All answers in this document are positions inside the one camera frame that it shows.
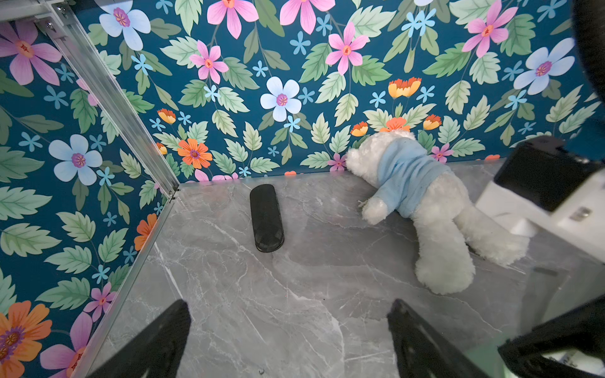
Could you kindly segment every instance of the plush toy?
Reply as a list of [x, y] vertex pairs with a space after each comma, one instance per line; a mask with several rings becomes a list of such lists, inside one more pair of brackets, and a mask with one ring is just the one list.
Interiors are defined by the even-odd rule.
[[362, 217], [377, 224], [397, 210], [414, 221], [420, 244], [416, 276], [432, 292], [461, 292], [473, 281], [468, 247], [496, 264], [525, 256], [529, 238], [513, 235], [477, 210], [466, 187], [405, 130], [377, 132], [347, 154], [347, 168], [378, 191]]

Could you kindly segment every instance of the orange flower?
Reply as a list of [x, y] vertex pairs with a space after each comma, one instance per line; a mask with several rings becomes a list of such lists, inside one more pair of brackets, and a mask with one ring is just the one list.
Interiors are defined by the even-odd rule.
[[141, 222], [139, 222], [139, 225], [137, 226], [137, 232], [141, 235], [134, 238], [134, 249], [143, 249], [143, 246], [145, 245], [147, 238], [149, 238], [149, 234], [153, 230], [153, 227], [155, 226], [156, 222], [156, 214], [149, 214], [147, 216], [147, 222], [144, 220], [141, 220]]
[[393, 118], [387, 121], [387, 127], [380, 129], [380, 131], [393, 131], [393, 130], [403, 130], [410, 131], [410, 126], [404, 126], [407, 121], [401, 117]]
[[435, 116], [434, 114], [431, 114], [430, 116], [428, 116], [427, 119], [425, 119], [424, 123], [422, 124], [422, 127], [424, 127], [424, 130], [436, 129], [439, 126], [441, 126], [441, 117]]
[[208, 151], [208, 147], [204, 143], [198, 145], [197, 140], [187, 139], [178, 143], [178, 155], [183, 157], [183, 161], [187, 165], [193, 165], [196, 169], [201, 167], [208, 168], [212, 160], [212, 154]]
[[353, 126], [353, 130], [351, 130], [351, 135], [354, 137], [362, 137], [365, 135], [366, 132], [368, 132], [368, 123], [359, 122], [357, 125]]
[[420, 88], [420, 83], [422, 79], [411, 77], [409, 80], [403, 81], [401, 79], [397, 79], [394, 82], [390, 82], [388, 84], [388, 93], [392, 98], [396, 99], [398, 97], [410, 97], [418, 88]]
[[177, 116], [168, 109], [158, 110], [157, 115], [160, 116], [164, 122], [169, 123], [170, 125], [177, 121]]
[[31, 302], [18, 302], [8, 309], [8, 319], [0, 313], [0, 377], [18, 378], [25, 372], [21, 361], [32, 361], [40, 350], [40, 340], [50, 334], [52, 321], [43, 321], [48, 308], [39, 304], [30, 312]]

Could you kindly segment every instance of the light blue flower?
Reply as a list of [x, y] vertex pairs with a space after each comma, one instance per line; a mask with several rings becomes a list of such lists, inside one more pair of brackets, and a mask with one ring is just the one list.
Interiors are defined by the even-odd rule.
[[124, 256], [126, 256], [126, 260], [124, 261], [124, 264], [127, 264], [128, 261], [134, 262], [134, 257], [137, 255], [137, 251], [134, 250], [134, 246], [130, 246], [130, 251], [123, 250], [122, 254]]
[[155, 9], [160, 9], [164, 7], [164, 13], [168, 14], [168, 7], [172, 7], [172, 3], [168, 0], [158, 0], [155, 3]]
[[58, 74], [61, 74], [61, 81], [69, 81], [69, 83], [73, 84], [73, 79], [74, 77], [76, 77], [76, 74], [74, 74], [73, 72], [69, 72], [67, 70], [67, 66], [65, 65], [65, 63], [61, 63], [61, 69], [55, 68], [55, 71], [57, 71]]
[[178, 118], [179, 121], [183, 122], [183, 125], [187, 126], [187, 123], [192, 123], [190, 121], [191, 116], [189, 114], [185, 115], [183, 112], [179, 112], [181, 116]]
[[90, 149], [98, 149], [99, 152], [103, 152], [103, 146], [106, 146], [107, 143], [101, 141], [103, 139], [103, 135], [102, 134], [99, 134], [99, 136], [96, 137], [96, 138], [94, 136], [90, 135], [88, 138], [94, 142], [90, 146]]
[[431, 88], [429, 88], [429, 89], [427, 89], [425, 86], [423, 86], [422, 88], [420, 88], [420, 92], [422, 92], [422, 94], [418, 95], [416, 100], [422, 99], [422, 103], [427, 102], [429, 97], [435, 96], [434, 93], [431, 93], [431, 92], [433, 92], [433, 89], [435, 89], [434, 85], [431, 85]]
[[522, 90], [516, 96], [513, 96], [513, 95], [508, 96], [508, 100], [510, 102], [508, 104], [506, 104], [505, 108], [510, 108], [512, 106], [512, 110], [515, 110], [518, 108], [520, 103], [526, 103], [528, 100], [522, 98], [523, 96], [525, 96], [526, 93], [527, 93], [526, 90]]
[[19, 142], [19, 146], [22, 146], [22, 147], [29, 146], [30, 152], [34, 152], [36, 147], [42, 147], [42, 145], [40, 143], [36, 142], [36, 140], [40, 139], [39, 135], [36, 134], [32, 138], [30, 138], [30, 136], [24, 131], [21, 133], [21, 136], [25, 140], [22, 140], [21, 142]]
[[265, 74], [265, 71], [268, 71], [269, 67], [263, 67], [263, 63], [259, 60], [257, 65], [252, 67], [252, 69], [257, 72], [257, 77], [261, 75], [263, 75], [263, 77], [266, 77], [267, 75]]
[[298, 96], [298, 99], [302, 100], [303, 105], [307, 105], [307, 101], [313, 102], [313, 98], [311, 96], [314, 94], [315, 94], [315, 91], [311, 91], [311, 92], [307, 93], [307, 87], [305, 86], [302, 89], [302, 94], [300, 94]]
[[522, 63], [523, 62], [520, 60], [517, 62], [517, 64], [515, 64], [515, 67], [513, 67], [513, 68], [506, 67], [504, 69], [504, 72], [506, 72], [506, 75], [502, 76], [502, 81], [506, 80], [506, 78], [509, 78], [510, 81], [514, 81], [515, 75], [522, 74], [525, 71], [524, 69], [519, 68]]
[[277, 147], [269, 147], [269, 155], [275, 157], [276, 155], [279, 155], [279, 151], [277, 151]]
[[319, 24], [319, 26], [317, 27], [317, 29], [315, 29], [315, 31], [317, 31], [318, 33], [321, 31], [325, 37], [325, 33], [327, 31], [332, 31], [332, 25], [330, 25], [329, 22], [330, 15], [326, 15], [324, 19], [321, 19], [321, 17], [317, 17], [317, 23]]
[[542, 5], [538, 8], [538, 13], [544, 13], [538, 17], [538, 22], [542, 21], [547, 15], [548, 18], [555, 18], [555, 9], [562, 7], [565, 3], [567, 3], [567, 0], [551, 0], [550, 5]]
[[63, 99], [63, 97], [66, 96], [65, 92], [61, 91], [59, 93], [55, 93], [54, 88], [50, 85], [46, 86], [46, 90], [50, 93], [49, 95], [44, 96], [44, 101], [48, 101], [48, 102], [53, 102], [54, 101], [54, 108], [55, 109], [59, 109], [61, 107], [61, 104], [67, 106], [69, 105], [67, 103], [67, 101], [65, 101]]
[[303, 33], [301, 31], [298, 32], [298, 40], [292, 39], [290, 40], [290, 45], [296, 46], [294, 49], [294, 55], [298, 54], [299, 51], [302, 51], [302, 55], [307, 54], [307, 50], [305, 50], [305, 46], [310, 46], [311, 41], [303, 41]]
[[107, 273], [109, 272], [110, 268], [103, 268], [103, 265], [99, 265], [99, 267], [97, 268], [97, 271], [99, 271], [98, 273], [93, 274], [93, 279], [97, 279], [97, 285], [101, 283], [102, 279], [108, 279], [109, 276], [107, 275]]
[[380, 104], [382, 104], [382, 103], [386, 103], [386, 102], [387, 102], [385, 99], [383, 99], [383, 97], [384, 97], [384, 95], [385, 95], [386, 93], [387, 93], [386, 91], [382, 91], [382, 92], [380, 93], [380, 95], [379, 95], [378, 93], [376, 93], [376, 92], [372, 93], [372, 96], [374, 97], [374, 99], [373, 99], [373, 100], [370, 100], [370, 103], [373, 103], [373, 104], [374, 104], [374, 107], [375, 107], [376, 109], [378, 109], [378, 107], [380, 106]]
[[294, 131], [294, 129], [300, 129], [301, 125], [298, 124], [298, 122], [301, 121], [300, 118], [297, 119], [293, 119], [292, 116], [288, 116], [288, 123], [284, 124], [284, 129], [286, 128], [290, 128], [290, 132]]
[[144, 54], [140, 54], [139, 55], [141, 60], [138, 60], [134, 55], [130, 55], [130, 59], [134, 60], [135, 62], [137, 62], [137, 64], [134, 65], [134, 69], [139, 71], [142, 70], [143, 74], [145, 76], [148, 75], [147, 70], [152, 70], [153, 71], [153, 67], [148, 65], [147, 63], [145, 63], [145, 61], [147, 60], [147, 58], [145, 57]]
[[105, 183], [107, 183], [107, 186], [111, 186], [110, 179], [112, 179], [116, 176], [113, 173], [110, 173], [109, 167], [105, 167], [105, 171], [101, 171], [100, 169], [97, 169], [97, 175], [99, 175], [99, 177], [101, 178], [101, 181], [99, 181], [99, 185], [101, 185], [101, 186], [103, 186], [103, 184], [105, 184]]

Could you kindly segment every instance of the pink flower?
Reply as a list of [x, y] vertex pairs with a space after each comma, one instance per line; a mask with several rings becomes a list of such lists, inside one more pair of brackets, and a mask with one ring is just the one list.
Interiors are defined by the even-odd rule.
[[313, 11], [311, 4], [315, 5], [315, 8], [318, 10], [327, 12], [336, 5], [336, 2], [335, 0], [290, 0], [281, 7], [280, 24], [292, 24], [300, 9], [302, 29], [306, 31], [307, 34], [313, 33], [313, 29], [315, 28], [315, 12]]
[[93, 291], [91, 291], [90, 296], [93, 299], [96, 299], [96, 301], [88, 303], [84, 307], [84, 312], [91, 312], [94, 310], [93, 322], [99, 320], [99, 318], [101, 317], [101, 311], [106, 314], [107, 311], [109, 311], [111, 307], [111, 302], [116, 298], [117, 295], [117, 292], [110, 293], [110, 291], [111, 283], [109, 282], [107, 282], [103, 287], [103, 293], [101, 293], [101, 291], [96, 287], [93, 289]]
[[355, 25], [353, 25], [352, 22], [349, 22], [344, 29], [344, 41], [338, 34], [330, 34], [328, 37], [330, 46], [338, 51], [330, 53], [325, 59], [325, 64], [333, 65], [340, 59], [340, 63], [338, 63], [338, 72], [340, 72], [341, 75], [344, 75], [345, 72], [347, 72], [349, 61], [351, 61], [351, 64], [354, 66], [359, 66], [364, 62], [361, 54], [356, 53], [355, 50], [359, 50], [365, 46], [370, 39], [367, 36], [359, 36], [353, 40], [354, 36]]
[[90, 315], [81, 313], [70, 330], [73, 350], [63, 344], [57, 344], [40, 353], [40, 364], [43, 368], [49, 370], [63, 369], [50, 378], [71, 377], [84, 354], [92, 328], [93, 320]]
[[208, 24], [218, 25], [223, 22], [227, 13], [227, 29], [238, 39], [241, 33], [239, 13], [247, 22], [258, 20], [258, 12], [254, 5], [245, 0], [220, 0], [208, 7]]
[[462, 51], [471, 51], [475, 46], [479, 45], [477, 49], [477, 57], [482, 57], [489, 50], [489, 39], [491, 38], [494, 43], [499, 44], [508, 38], [508, 30], [506, 28], [500, 28], [502, 25], [506, 25], [517, 12], [517, 7], [508, 8], [505, 10], [500, 17], [500, 10], [502, 10], [502, 1], [496, 0], [495, 3], [489, 7], [487, 24], [480, 18], [472, 20], [468, 23], [468, 32], [477, 33], [476, 36], [471, 37], [462, 47]]
[[49, 44], [32, 45], [38, 38], [38, 30], [33, 22], [15, 21], [15, 26], [18, 34], [8, 22], [0, 23], [0, 35], [8, 39], [7, 41], [0, 38], [0, 57], [17, 55], [10, 63], [10, 73], [17, 83], [25, 85], [34, 80], [34, 72], [31, 70], [33, 65], [46, 82], [59, 85], [57, 73], [42, 61], [42, 59], [53, 63], [60, 61], [59, 50]]
[[206, 44], [202, 41], [197, 41], [197, 51], [200, 52], [201, 57], [196, 54], [189, 57], [189, 60], [191, 60], [196, 67], [201, 67], [197, 71], [197, 76], [200, 80], [206, 80], [208, 73], [210, 73], [212, 81], [216, 84], [220, 83], [221, 76], [217, 71], [229, 71], [229, 67], [224, 62], [217, 62], [217, 59], [221, 57], [221, 48], [219, 46], [213, 46], [210, 49], [210, 54], [208, 54]]
[[342, 172], [347, 166], [347, 156], [340, 157], [340, 154], [334, 154], [334, 160], [328, 160], [328, 165], [331, 165], [330, 172]]
[[433, 146], [433, 148], [431, 149], [431, 152], [433, 154], [430, 155], [430, 157], [434, 158], [439, 163], [445, 164], [445, 162], [448, 161], [448, 158], [446, 158], [446, 156], [450, 156], [451, 154], [454, 153], [454, 151], [450, 150], [449, 148], [450, 148], [449, 143], [444, 144], [441, 147], [441, 149], [439, 149], [439, 147], [437, 147], [437, 146]]

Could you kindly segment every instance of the floral wallpaper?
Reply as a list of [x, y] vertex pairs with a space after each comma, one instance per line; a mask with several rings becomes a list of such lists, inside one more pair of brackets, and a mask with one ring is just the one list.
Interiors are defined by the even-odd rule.
[[600, 111], [568, 0], [79, 1], [181, 182], [341, 171], [410, 128], [441, 162], [573, 138]]
[[71, 376], [164, 200], [52, 41], [0, 23], [1, 378]]

